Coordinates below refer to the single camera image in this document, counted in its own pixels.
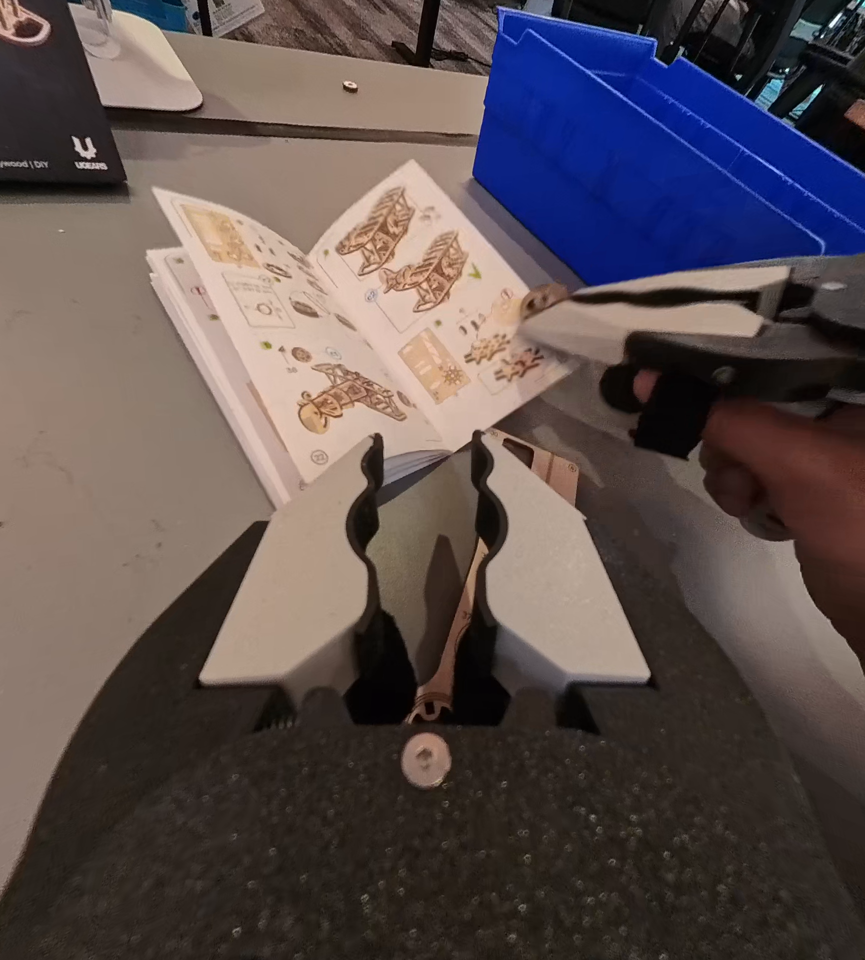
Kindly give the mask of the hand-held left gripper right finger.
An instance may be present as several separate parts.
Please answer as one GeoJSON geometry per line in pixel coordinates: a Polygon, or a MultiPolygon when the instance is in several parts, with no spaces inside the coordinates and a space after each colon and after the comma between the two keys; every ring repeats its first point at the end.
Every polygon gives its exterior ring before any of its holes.
{"type": "Polygon", "coordinates": [[[652,680],[582,512],[492,432],[471,442],[475,574],[470,655],[508,694],[652,680]]]}

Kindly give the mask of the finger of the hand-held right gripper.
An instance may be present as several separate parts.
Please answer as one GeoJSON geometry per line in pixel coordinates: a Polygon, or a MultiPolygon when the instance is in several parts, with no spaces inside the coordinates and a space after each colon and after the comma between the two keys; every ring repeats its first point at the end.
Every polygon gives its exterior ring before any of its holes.
{"type": "Polygon", "coordinates": [[[781,294],[789,266],[732,266],[680,270],[613,284],[587,287],[570,295],[583,305],[758,305],[763,296],[781,294]]]}
{"type": "Polygon", "coordinates": [[[750,338],[765,323],[759,314],[733,301],[643,306],[568,298],[524,320],[519,335],[545,350],[616,364],[634,333],[750,338]]]}

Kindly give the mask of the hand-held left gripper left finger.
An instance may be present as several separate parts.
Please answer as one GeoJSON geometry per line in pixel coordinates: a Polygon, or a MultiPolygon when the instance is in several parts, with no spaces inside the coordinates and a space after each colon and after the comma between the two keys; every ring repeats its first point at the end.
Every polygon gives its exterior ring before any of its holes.
{"type": "Polygon", "coordinates": [[[384,440],[373,434],[266,525],[198,681],[277,687],[293,702],[357,681],[403,681],[405,644],[367,547],[379,530],[384,440]]]}

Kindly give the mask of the small wooden gear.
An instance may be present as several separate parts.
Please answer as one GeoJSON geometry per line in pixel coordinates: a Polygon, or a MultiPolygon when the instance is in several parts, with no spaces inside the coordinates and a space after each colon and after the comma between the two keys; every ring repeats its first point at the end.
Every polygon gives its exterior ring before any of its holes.
{"type": "Polygon", "coordinates": [[[536,286],[522,297],[520,318],[525,322],[536,315],[570,298],[568,288],[559,282],[549,282],[536,286]]]}

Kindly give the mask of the grey desk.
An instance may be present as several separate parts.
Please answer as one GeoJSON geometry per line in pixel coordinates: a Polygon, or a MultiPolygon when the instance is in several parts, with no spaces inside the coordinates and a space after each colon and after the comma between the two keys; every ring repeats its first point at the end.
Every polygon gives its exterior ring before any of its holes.
{"type": "MultiPolygon", "coordinates": [[[[152,186],[304,250],[415,159],[528,284],[569,270],[471,183],[487,82],[175,36],[190,115],[126,111],[128,191],[0,186],[0,895],[65,748],[147,627],[271,504],[151,289],[152,186]]],[[[602,550],[728,654],[794,760],[865,919],[865,679],[789,547],[707,498],[695,462],[599,429],[583,371],[503,429],[581,466],[602,550]]]]}

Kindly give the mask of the person's right hand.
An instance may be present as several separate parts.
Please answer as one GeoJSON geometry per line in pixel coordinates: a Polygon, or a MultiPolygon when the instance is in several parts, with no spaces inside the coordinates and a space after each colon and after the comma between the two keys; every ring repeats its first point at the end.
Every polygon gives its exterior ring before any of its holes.
{"type": "Polygon", "coordinates": [[[842,634],[865,630],[865,407],[820,419],[749,399],[716,402],[704,487],[728,516],[785,528],[814,604],[842,634]]]}

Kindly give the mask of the pale plywood part sheet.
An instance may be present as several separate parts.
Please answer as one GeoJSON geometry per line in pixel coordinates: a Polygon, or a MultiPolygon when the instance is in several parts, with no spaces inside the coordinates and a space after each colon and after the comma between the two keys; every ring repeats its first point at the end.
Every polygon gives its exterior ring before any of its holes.
{"type": "Polygon", "coordinates": [[[520,438],[501,434],[503,447],[514,454],[531,472],[537,475],[559,497],[571,506],[576,506],[580,469],[579,467],[551,451],[536,446],[520,438]]]}

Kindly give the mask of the blue plastic bin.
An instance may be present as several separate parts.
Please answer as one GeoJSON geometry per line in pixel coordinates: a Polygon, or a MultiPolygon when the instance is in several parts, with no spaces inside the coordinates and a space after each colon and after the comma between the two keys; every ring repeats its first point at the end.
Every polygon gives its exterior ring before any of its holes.
{"type": "Polygon", "coordinates": [[[590,285],[865,253],[865,173],[656,42],[512,8],[474,180],[590,285]]]}

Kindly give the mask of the open instruction booklet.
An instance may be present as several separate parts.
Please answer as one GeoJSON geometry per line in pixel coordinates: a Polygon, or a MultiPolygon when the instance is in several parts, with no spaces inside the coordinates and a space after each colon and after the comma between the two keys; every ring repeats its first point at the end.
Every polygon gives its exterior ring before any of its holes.
{"type": "Polygon", "coordinates": [[[374,434],[386,481],[422,470],[578,366],[521,335],[527,285],[414,161],[307,253],[152,193],[178,245],[151,284],[274,509],[374,434]]]}

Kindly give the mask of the background table with black legs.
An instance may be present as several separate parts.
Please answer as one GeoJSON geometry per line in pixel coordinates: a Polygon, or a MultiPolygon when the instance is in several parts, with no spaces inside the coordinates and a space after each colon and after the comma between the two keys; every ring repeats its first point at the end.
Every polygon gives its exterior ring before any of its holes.
{"type": "Polygon", "coordinates": [[[423,1],[414,47],[393,41],[394,54],[406,65],[428,68],[433,63],[471,64],[473,58],[463,51],[447,50],[436,45],[441,1],[423,1]]]}

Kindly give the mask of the white printed carton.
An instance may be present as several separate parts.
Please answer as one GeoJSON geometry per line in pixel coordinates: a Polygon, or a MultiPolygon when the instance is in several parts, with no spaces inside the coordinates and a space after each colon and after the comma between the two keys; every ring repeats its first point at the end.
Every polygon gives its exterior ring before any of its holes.
{"type": "MultiPolygon", "coordinates": [[[[203,35],[199,1],[183,1],[186,15],[186,30],[203,35]]],[[[208,1],[211,35],[222,38],[261,17],[266,8],[263,1],[208,1]]]]}

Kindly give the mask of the white stand base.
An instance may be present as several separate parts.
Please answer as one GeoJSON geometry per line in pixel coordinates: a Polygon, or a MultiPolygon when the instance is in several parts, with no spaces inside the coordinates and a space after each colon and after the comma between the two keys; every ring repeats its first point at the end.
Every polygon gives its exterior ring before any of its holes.
{"type": "Polygon", "coordinates": [[[171,114],[202,107],[203,94],[159,27],[113,10],[113,32],[121,46],[117,58],[99,59],[85,51],[103,106],[171,114]]]}

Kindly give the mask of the black model kit box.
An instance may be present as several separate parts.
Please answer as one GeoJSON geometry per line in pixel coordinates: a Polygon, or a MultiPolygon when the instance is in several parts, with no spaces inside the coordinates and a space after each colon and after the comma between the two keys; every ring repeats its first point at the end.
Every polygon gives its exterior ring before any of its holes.
{"type": "Polygon", "coordinates": [[[70,5],[0,1],[0,183],[126,182],[70,5]]]}

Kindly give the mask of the small blue crate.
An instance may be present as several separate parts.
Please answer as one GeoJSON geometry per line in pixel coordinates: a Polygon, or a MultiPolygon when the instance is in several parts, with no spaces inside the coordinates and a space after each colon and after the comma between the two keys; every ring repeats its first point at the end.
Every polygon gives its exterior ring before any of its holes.
{"type": "Polygon", "coordinates": [[[142,18],[165,32],[188,32],[183,1],[111,1],[110,4],[115,11],[142,18]]]}

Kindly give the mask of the clear stand post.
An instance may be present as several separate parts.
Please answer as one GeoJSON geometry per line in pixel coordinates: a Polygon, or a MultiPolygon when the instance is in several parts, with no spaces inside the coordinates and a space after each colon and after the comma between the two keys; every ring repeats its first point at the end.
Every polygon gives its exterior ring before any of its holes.
{"type": "Polygon", "coordinates": [[[75,29],[85,51],[93,58],[111,61],[122,51],[113,31],[110,1],[77,1],[68,4],[75,29]]]}

